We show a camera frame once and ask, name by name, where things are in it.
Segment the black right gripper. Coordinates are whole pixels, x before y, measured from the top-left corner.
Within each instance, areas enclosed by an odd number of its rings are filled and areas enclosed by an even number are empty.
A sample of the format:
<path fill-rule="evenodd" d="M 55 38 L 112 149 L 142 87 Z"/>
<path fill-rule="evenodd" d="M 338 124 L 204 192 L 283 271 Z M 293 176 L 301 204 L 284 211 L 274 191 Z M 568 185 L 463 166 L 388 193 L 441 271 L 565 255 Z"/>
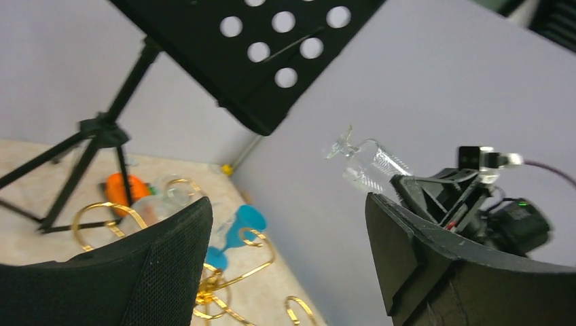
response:
<path fill-rule="evenodd" d="M 395 175 L 391 185 L 404 208 L 368 194 L 365 221 L 384 307 L 395 325 L 575 324 L 573 267 L 458 235 L 484 228 L 480 207 L 494 187 L 479 172 Z"/>

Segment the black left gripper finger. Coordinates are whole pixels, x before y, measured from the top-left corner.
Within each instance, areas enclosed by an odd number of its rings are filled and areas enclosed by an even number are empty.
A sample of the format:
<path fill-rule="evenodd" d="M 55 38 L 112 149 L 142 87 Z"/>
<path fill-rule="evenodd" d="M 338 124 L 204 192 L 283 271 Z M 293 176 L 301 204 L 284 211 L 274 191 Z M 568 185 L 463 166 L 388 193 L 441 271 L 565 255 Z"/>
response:
<path fill-rule="evenodd" d="M 189 325 L 213 224 L 208 198 L 68 261 L 1 266 L 2 325 Z"/>

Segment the clear wine glass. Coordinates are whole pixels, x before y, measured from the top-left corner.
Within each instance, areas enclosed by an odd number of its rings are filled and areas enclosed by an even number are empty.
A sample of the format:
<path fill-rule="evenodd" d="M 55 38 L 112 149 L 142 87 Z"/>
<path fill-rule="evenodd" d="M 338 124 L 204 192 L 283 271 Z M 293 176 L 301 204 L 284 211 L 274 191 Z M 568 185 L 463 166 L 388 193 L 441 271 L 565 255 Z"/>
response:
<path fill-rule="evenodd" d="M 146 226 L 171 217 L 205 195 L 195 181 L 175 174 L 158 177 L 151 187 L 155 191 L 154 195 L 137 200 L 130 206 Z M 116 236 L 125 237 L 141 230 L 130 213 L 122 209 L 114 211 L 121 217 L 118 231 L 113 231 Z"/>
<path fill-rule="evenodd" d="M 393 184 L 394 176 L 411 176 L 412 171 L 397 156 L 376 139 L 366 139 L 356 145 L 350 142 L 353 127 L 350 125 L 338 139 L 322 151 L 323 159 L 344 156 L 346 165 L 342 176 L 363 193 L 373 192 L 388 196 L 397 204 L 403 199 Z"/>
<path fill-rule="evenodd" d="M 216 202 L 213 207 L 213 227 L 209 245 L 222 249 L 226 243 L 226 234 L 235 220 L 235 208 L 223 202 Z"/>

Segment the blue plastic wine glass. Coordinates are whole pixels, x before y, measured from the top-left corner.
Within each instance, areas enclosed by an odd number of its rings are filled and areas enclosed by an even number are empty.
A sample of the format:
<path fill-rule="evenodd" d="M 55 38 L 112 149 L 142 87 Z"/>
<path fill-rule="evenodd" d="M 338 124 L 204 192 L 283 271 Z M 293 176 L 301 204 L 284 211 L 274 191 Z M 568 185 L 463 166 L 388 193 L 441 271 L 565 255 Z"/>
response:
<path fill-rule="evenodd" d="M 225 270 L 228 268 L 228 258 L 225 252 L 228 249 L 239 248 L 246 245 L 240 236 L 253 241 L 256 235 L 250 230 L 264 231 L 267 228 L 266 218 L 254 206 L 244 204 L 235 212 L 235 220 L 226 234 L 226 243 L 222 249 L 208 246 L 205 263 L 214 268 Z"/>

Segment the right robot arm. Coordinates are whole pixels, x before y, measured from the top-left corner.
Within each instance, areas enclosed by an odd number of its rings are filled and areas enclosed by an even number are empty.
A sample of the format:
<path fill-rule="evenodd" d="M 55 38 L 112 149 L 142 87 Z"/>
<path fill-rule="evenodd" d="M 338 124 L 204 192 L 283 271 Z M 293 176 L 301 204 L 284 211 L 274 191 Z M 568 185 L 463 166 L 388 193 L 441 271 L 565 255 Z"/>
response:
<path fill-rule="evenodd" d="M 527 199 L 502 195 L 483 209 L 500 189 L 482 183 L 477 170 L 445 168 L 431 177 L 395 175 L 391 185 L 412 213 L 482 245 L 526 257 L 550 239 L 549 221 Z"/>

